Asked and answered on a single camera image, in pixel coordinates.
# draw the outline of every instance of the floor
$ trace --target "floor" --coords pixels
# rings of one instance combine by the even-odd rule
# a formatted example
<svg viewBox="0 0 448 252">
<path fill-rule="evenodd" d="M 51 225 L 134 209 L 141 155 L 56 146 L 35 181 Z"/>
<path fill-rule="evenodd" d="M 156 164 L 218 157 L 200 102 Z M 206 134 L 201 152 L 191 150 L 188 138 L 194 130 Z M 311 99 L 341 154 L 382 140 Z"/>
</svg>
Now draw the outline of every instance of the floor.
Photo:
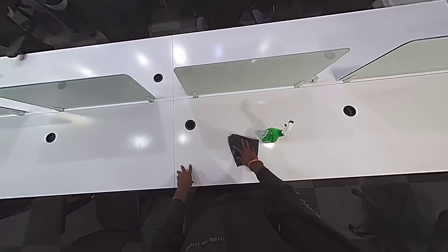
<svg viewBox="0 0 448 252">
<path fill-rule="evenodd" d="M 427 235 L 434 232 L 434 223 L 441 222 L 439 215 L 448 209 L 448 172 L 288 183 L 324 221 L 366 252 L 428 251 L 416 239 L 388 233 L 397 226 L 378 217 L 379 212 Z M 192 188 L 189 198 L 196 197 L 196 190 L 235 191 L 255 186 L 197 187 Z M 85 235 L 108 228 L 106 225 L 118 227 L 122 220 L 129 222 L 134 217 L 141 231 L 127 237 L 122 251 L 150 251 L 151 239 L 163 225 L 173 193 L 174 189 L 161 189 L 1 200 L 0 251 L 65 251 Z M 132 195 L 139 200 L 138 216 L 133 211 Z"/>
</svg>

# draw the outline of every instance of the bracelet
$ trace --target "bracelet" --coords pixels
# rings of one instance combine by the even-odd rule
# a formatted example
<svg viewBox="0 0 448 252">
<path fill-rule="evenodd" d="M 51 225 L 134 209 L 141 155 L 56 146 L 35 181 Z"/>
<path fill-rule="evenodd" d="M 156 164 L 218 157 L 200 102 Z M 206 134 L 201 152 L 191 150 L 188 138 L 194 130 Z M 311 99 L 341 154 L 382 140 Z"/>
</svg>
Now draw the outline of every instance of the bracelet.
<svg viewBox="0 0 448 252">
<path fill-rule="evenodd" d="M 252 164 L 252 162 L 256 162 L 256 161 L 258 161 L 258 162 L 260 162 L 262 165 L 264 165 L 263 161 L 261 161 L 261 160 L 259 160 L 259 159 L 254 159 L 254 160 L 249 161 L 249 163 L 247 164 L 247 167 L 249 167 L 249 169 L 250 169 L 250 164 Z"/>
</svg>

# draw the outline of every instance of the cleaning cloth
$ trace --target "cleaning cloth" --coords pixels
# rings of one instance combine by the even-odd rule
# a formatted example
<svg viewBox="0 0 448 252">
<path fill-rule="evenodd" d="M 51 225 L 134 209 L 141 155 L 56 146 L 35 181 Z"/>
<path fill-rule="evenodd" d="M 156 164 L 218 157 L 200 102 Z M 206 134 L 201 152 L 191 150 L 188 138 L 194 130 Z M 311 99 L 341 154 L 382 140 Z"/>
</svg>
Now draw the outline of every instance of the cleaning cloth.
<svg viewBox="0 0 448 252">
<path fill-rule="evenodd" d="M 258 139 L 252 139 L 252 138 L 247 138 L 247 137 L 240 136 L 237 134 L 231 134 L 228 137 L 228 144 L 230 146 L 230 150 L 232 151 L 233 159 L 235 160 L 235 163 L 237 166 L 243 165 L 241 163 L 241 161 L 237 159 L 237 157 L 241 156 L 241 154 L 237 150 L 235 150 L 232 147 L 232 145 L 236 146 L 239 149 L 242 149 L 241 139 L 243 139 L 244 141 L 248 141 L 250 146 L 254 147 L 255 153 L 258 156 Z"/>
</svg>

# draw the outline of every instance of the cleaning liquid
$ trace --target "cleaning liquid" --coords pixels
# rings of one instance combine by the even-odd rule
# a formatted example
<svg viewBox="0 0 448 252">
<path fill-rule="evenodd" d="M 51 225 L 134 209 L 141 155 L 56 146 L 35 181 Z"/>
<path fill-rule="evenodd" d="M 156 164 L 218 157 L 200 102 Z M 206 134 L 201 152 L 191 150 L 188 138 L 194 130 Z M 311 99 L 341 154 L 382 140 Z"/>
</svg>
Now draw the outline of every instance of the cleaning liquid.
<svg viewBox="0 0 448 252">
<path fill-rule="evenodd" d="M 293 129 L 293 125 L 294 121 L 289 121 L 288 124 L 285 124 L 286 128 L 282 130 L 277 128 L 265 129 L 261 135 L 261 141 L 263 143 L 274 143 L 279 137 L 289 136 L 291 134 L 291 130 Z"/>
</svg>

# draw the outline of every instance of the fingers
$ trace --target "fingers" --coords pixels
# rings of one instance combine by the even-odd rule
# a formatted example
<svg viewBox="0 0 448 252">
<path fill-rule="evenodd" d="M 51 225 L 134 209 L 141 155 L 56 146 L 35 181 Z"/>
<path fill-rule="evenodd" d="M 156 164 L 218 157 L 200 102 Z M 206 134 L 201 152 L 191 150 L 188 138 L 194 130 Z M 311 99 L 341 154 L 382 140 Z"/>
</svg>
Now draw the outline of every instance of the fingers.
<svg viewBox="0 0 448 252">
<path fill-rule="evenodd" d="M 247 149 L 246 144 L 244 143 L 243 139 L 241 139 L 241 146 L 243 147 L 243 150 Z"/>
<path fill-rule="evenodd" d="M 243 153 L 243 150 L 241 150 L 240 148 L 236 147 L 235 145 L 232 145 L 232 147 L 237 150 L 237 152 L 239 152 L 240 154 Z"/>
</svg>

